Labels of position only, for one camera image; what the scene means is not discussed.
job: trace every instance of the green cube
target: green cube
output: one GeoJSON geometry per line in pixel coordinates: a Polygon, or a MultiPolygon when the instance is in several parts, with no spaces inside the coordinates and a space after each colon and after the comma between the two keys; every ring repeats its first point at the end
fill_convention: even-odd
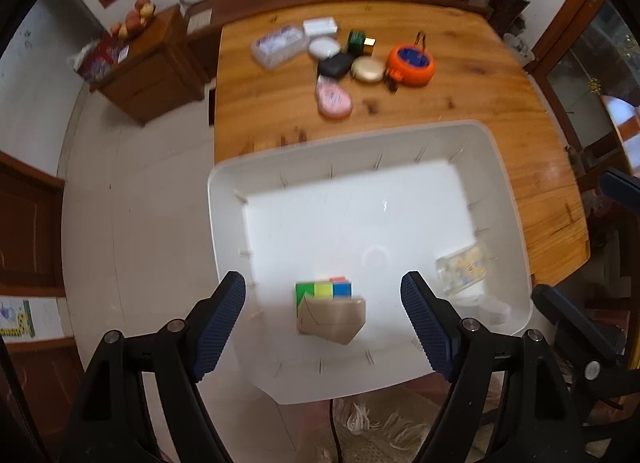
{"type": "Polygon", "coordinates": [[[309,295],[314,295],[314,283],[296,283],[296,314],[298,314],[298,306],[300,305],[300,301],[305,296],[305,293],[309,295]]]}

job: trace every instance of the white box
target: white box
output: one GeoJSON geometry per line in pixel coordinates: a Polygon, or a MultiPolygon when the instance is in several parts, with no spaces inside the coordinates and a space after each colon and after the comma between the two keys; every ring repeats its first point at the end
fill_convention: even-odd
{"type": "Polygon", "coordinates": [[[456,297],[485,293],[507,303],[510,319],[487,324],[503,334],[520,331],[532,313],[511,187],[493,138],[477,122],[227,160],[209,176],[209,212],[219,277],[237,270],[248,283],[231,336],[242,373],[278,403],[353,395],[430,373],[400,300],[401,278],[416,269],[444,298],[436,259],[478,239],[493,266],[456,297]],[[296,281],[341,275],[367,300],[362,330],[347,346],[297,334],[296,281]]]}
{"type": "Polygon", "coordinates": [[[302,21],[302,29],[309,39],[334,36],[338,33],[338,24],[334,18],[318,18],[302,21]]]}

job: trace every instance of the cardboard piece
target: cardboard piece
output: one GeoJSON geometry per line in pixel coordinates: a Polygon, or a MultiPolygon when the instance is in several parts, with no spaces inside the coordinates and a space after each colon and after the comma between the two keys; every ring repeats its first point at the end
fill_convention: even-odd
{"type": "Polygon", "coordinates": [[[365,319],[362,297],[315,299],[305,294],[298,306],[298,333],[346,346],[362,329],[365,319]]]}

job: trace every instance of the blue lid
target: blue lid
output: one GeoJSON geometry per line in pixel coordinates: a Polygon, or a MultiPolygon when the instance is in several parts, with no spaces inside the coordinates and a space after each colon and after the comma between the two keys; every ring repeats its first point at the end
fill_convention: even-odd
{"type": "Polygon", "coordinates": [[[415,48],[401,48],[398,50],[398,57],[414,66],[414,68],[426,68],[429,65],[427,56],[415,48]]]}

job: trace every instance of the black case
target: black case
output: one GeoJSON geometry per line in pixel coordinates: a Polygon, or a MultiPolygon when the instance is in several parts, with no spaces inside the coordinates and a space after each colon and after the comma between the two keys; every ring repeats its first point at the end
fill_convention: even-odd
{"type": "Polygon", "coordinates": [[[329,58],[318,62],[318,74],[323,77],[341,79],[351,69],[351,64],[355,60],[353,55],[340,52],[329,58]]]}

